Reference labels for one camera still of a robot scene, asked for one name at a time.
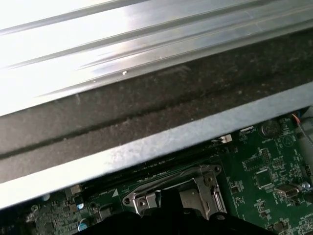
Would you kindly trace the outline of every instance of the red wire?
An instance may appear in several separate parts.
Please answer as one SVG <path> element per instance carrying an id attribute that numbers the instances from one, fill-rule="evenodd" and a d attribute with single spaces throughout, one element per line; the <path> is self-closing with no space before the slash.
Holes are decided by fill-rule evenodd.
<path id="1" fill-rule="evenodd" d="M 295 114 L 292 114 L 292 116 L 294 117 L 294 119 L 296 120 L 297 123 L 300 123 L 300 119 L 295 115 Z"/>

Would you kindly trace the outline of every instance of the green circuit board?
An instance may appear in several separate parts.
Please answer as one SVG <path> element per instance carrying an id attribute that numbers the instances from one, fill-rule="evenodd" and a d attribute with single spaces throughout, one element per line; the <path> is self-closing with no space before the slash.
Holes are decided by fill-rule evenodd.
<path id="1" fill-rule="evenodd" d="M 283 133 L 264 139 L 258 127 L 233 135 L 235 151 L 223 158 L 233 215 L 282 234 L 306 234 L 313 230 L 313 204 L 304 200 L 305 190 L 294 199 L 275 190 L 310 181 L 301 156 L 294 126 L 280 120 Z"/>
<path id="2" fill-rule="evenodd" d="M 157 171 L 132 182 L 93 193 L 81 208 L 75 200 L 88 187 L 74 186 L 50 195 L 47 201 L 33 205 L 28 222 L 36 224 L 34 234 L 71 235 L 78 232 L 83 220 L 96 224 L 104 218 L 122 211 L 134 211 L 125 206 L 123 198 L 133 189 L 156 179 L 182 172 L 200 164 L 220 164 L 222 172 L 217 177 L 227 212 L 260 227 L 284 235 L 310 234 L 313 231 L 313 204 L 305 200 L 311 188 L 301 188 L 311 182 L 311 171 L 305 164 L 295 134 L 295 125 L 288 117 L 280 118 L 281 133 L 275 138 L 262 135 L 260 125 L 231 134 L 232 141 L 224 144 L 208 142 L 198 148 L 172 155 L 156 164 L 154 169 L 167 162 L 173 167 Z M 134 170 L 139 174 L 145 169 Z M 296 193 L 284 197 L 281 191 Z"/>

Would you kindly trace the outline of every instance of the cable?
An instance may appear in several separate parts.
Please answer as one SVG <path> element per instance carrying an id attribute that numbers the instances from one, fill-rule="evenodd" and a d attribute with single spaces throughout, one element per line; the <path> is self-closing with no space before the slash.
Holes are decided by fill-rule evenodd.
<path id="1" fill-rule="evenodd" d="M 311 147 L 313 148 L 313 140 L 310 138 L 310 136 L 306 133 L 305 129 L 303 128 L 300 119 L 295 115 L 292 114 L 292 116 L 294 117 L 294 119 L 297 122 L 297 125 L 300 129 L 300 131 L 302 132 L 302 134 L 304 135 L 304 137 L 307 139 L 307 141 L 309 142 L 309 144 L 311 145 Z"/>
<path id="2" fill-rule="evenodd" d="M 299 124 L 301 122 L 300 119 L 296 116 L 296 114 L 292 114 L 292 116 L 296 120 L 297 124 Z"/>

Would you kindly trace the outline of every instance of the motherboard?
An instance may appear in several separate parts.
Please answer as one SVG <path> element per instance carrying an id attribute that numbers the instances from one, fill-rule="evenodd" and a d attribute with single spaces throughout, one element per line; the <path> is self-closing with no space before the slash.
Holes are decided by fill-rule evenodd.
<path id="1" fill-rule="evenodd" d="M 269 120 L 45 195 L 19 219 L 29 234 L 72 235 L 123 211 L 149 213 L 160 190 L 176 188 L 206 219 L 226 212 L 277 234 L 312 235 L 312 173 L 295 130 L 290 116 Z"/>

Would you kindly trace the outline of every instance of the blue capacitor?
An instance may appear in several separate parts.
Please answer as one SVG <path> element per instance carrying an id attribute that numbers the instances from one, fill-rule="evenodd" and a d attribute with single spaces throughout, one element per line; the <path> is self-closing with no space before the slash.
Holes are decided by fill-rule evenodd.
<path id="1" fill-rule="evenodd" d="M 78 225 L 78 231 L 79 231 L 79 232 L 82 231 L 82 230 L 84 230 L 84 229 L 86 229 L 86 228 L 88 228 L 88 226 L 87 226 L 87 224 L 85 224 L 85 223 L 80 223 L 80 224 Z"/>

